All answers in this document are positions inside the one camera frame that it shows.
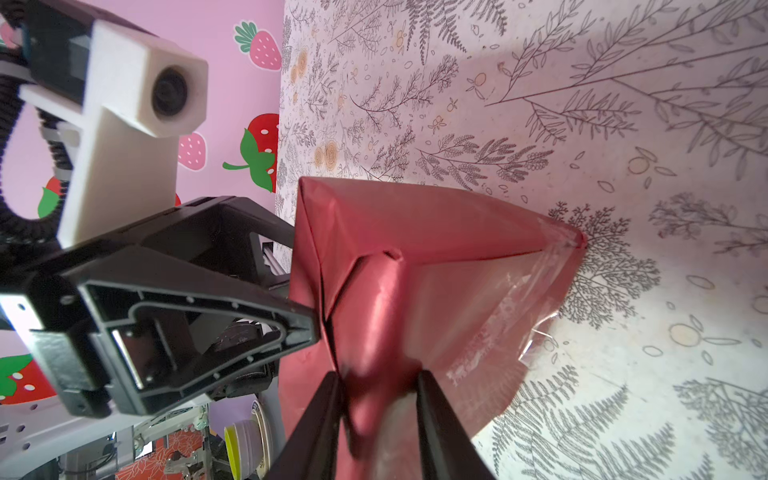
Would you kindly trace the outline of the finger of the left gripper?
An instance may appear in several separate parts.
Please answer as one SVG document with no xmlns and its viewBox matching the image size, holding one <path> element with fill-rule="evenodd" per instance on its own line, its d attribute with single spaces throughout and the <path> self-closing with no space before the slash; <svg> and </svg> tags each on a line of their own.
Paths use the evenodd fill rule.
<svg viewBox="0 0 768 480">
<path fill-rule="evenodd" d="M 141 246 L 11 267 L 1 307 L 66 410 L 96 419 L 167 412 L 319 338 L 310 308 Z"/>
<path fill-rule="evenodd" d="M 272 248 L 293 245 L 294 228 L 256 202 L 201 197 L 153 220 L 140 245 L 263 288 L 285 288 L 289 274 Z"/>
</svg>

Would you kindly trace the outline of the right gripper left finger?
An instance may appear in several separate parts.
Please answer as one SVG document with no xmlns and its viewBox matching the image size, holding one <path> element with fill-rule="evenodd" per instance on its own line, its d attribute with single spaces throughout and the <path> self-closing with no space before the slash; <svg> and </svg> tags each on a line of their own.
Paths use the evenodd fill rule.
<svg viewBox="0 0 768 480">
<path fill-rule="evenodd" d="M 265 479 L 335 479 L 343 408 L 342 382 L 330 371 Z"/>
</svg>

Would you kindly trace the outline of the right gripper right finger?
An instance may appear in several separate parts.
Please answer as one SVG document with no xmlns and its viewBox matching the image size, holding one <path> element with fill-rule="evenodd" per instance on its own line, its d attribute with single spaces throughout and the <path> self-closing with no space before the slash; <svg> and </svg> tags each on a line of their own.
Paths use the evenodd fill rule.
<svg viewBox="0 0 768 480">
<path fill-rule="evenodd" d="M 431 372 L 418 374 L 416 392 L 422 478 L 493 480 Z"/>
</svg>

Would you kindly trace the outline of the maroon wrapping paper sheet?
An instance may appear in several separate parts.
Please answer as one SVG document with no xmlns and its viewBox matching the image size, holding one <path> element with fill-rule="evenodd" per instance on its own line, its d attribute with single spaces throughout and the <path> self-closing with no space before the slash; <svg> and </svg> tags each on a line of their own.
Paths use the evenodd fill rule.
<svg viewBox="0 0 768 480">
<path fill-rule="evenodd" d="M 302 178 L 290 297 L 317 312 L 321 338 L 280 363 L 285 428 L 296 428 L 335 371 L 346 406 L 336 477 L 419 478 L 417 374 L 435 376 L 469 435 L 501 414 L 522 383 L 521 357 L 486 385 L 456 388 L 445 373 L 489 316 L 510 259 L 578 235 L 581 261 L 531 338 L 558 313 L 582 263 L 577 228 L 459 189 Z"/>
</svg>

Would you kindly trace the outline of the floral table mat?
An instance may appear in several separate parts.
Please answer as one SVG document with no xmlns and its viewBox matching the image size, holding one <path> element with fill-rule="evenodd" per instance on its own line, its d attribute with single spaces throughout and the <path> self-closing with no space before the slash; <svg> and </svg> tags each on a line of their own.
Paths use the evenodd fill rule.
<svg viewBox="0 0 768 480">
<path fill-rule="evenodd" d="M 289 1 L 276 206 L 303 175 L 462 188 L 580 229 L 474 439 L 501 479 L 767 475 L 763 1 Z"/>
</svg>

